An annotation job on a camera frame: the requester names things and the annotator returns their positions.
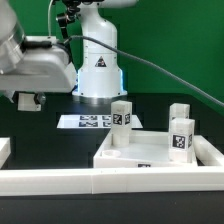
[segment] white tray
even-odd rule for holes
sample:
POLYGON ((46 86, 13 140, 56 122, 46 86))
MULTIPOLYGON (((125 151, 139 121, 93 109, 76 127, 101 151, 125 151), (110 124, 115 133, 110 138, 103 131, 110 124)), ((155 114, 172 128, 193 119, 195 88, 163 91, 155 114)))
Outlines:
POLYGON ((132 130, 129 138, 128 147, 115 147, 109 132, 94 156, 94 168, 197 166, 194 150, 192 163, 170 161, 166 132, 132 130))

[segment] black cable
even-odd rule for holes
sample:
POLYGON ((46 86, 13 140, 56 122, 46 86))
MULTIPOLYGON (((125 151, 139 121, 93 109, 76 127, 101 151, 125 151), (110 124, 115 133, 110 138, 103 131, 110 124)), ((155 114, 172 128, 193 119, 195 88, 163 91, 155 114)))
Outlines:
POLYGON ((221 106, 221 107, 224 107, 224 103, 223 103, 223 102, 219 101, 218 99, 214 98, 213 96, 209 95, 208 93, 204 92, 203 90, 199 89, 198 87, 196 87, 196 86, 190 84, 189 82, 187 82, 187 81, 185 81, 185 80, 179 78, 178 76, 174 75, 173 73, 171 73, 171 72, 165 70, 164 68, 161 68, 160 66, 154 64, 153 62, 150 62, 150 61, 144 60, 144 59, 142 59, 142 58, 136 57, 136 56, 134 56, 134 55, 128 54, 128 53, 126 53, 126 52, 124 52, 124 51, 120 51, 120 50, 118 50, 118 49, 116 49, 116 48, 113 48, 113 47, 111 47, 111 46, 109 46, 109 45, 107 45, 107 44, 104 44, 104 43, 102 43, 101 41, 98 41, 98 40, 96 40, 96 39, 94 39, 94 38, 87 37, 87 36, 73 35, 73 36, 69 37, 67 40, 65 40, 65 41, 64 41, 64 44, 67 45, 67 44, 69 44, 72 40, 77 40, 77 39, 84 39, 84 40, 92 41, 92 42, 94 42, 94 43, 96 43, 96 44, 99 44, 99 45, 101 45, 101 46, 103 46, 103 47, 105 47, 105 48, 107 48, 107 49, 109 49, 109 50, 111 50, 111 51, 113 51, 113 52, 115 52, 115 53, 117 53, 117 54, 120 54, 120 55, 125 56, 125 57, 127 57, 127 58, 130 58, 130 59, 132 59, 132 60, 135 60, 135 61, 138 61, 138 62, 140 62, 140 63, 143 63, 143 64, 145 64, 145 65, 147 65, 147 66, 149 66, 149 67, 152 67, 152 68, 154 68, 155 70, 157 70, 157 71, 159 71, 159 72, 161 72, 161 73, 163 73, 163 74, 169 76, 170 78, 172 78, 172 79, 174 79, 174 80, 176 80, 176 81, 182 83, 183 85, 187 86, 188 88, 190 88, 190 89, 194 90, 195 92, 201 94, 201 95, 204 96, 205 98, 211 100, 213 103, 215 103, 215 104, 217 104, 217 105, 219 105, 219 106, 221 106))

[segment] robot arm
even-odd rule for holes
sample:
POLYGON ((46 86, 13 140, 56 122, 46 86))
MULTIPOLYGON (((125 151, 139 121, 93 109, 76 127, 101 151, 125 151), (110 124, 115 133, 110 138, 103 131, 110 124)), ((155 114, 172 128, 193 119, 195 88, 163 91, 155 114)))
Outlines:
POLYGON ((56 38, 26 37, 7 0, 0 0, 0 90, 69 92, 76 71, 56 38), (27 41, 46 40, 43 47, 25 46, 27 41))

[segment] white box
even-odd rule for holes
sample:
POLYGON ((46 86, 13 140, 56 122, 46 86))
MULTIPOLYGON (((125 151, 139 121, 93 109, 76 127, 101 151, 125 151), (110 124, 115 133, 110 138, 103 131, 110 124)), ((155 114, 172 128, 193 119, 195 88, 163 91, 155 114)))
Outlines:
POLYGON ((129 145, 131 131, 132 103, 116 101, 111 104, 111 132, 113 145, 125 147, 129 145))
POLYGON ((170 122, 169 157, 172 161, 192 162, 195 121, 175 118, 170 122))
POLYGON ((10 138, 0 138, 0 168, 11 153, 10 138))
POLYGON ((174 103, 170 106, 170 121, 174 118, 189 118, 190 105, 174 103))

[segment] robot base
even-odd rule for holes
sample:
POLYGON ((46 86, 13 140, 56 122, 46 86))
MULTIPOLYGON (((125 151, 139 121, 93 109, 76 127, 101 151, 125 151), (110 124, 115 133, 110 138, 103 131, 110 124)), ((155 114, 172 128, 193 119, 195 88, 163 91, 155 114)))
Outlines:
POLYGON ((127 100, 127 91, 123 91, 120 95, 115 97, 100 98, 100 97, 85 97, 80 95, 77 91, 72 92, 73 100, 76 102, 88 104, 110 104, 117 100, 127 100))

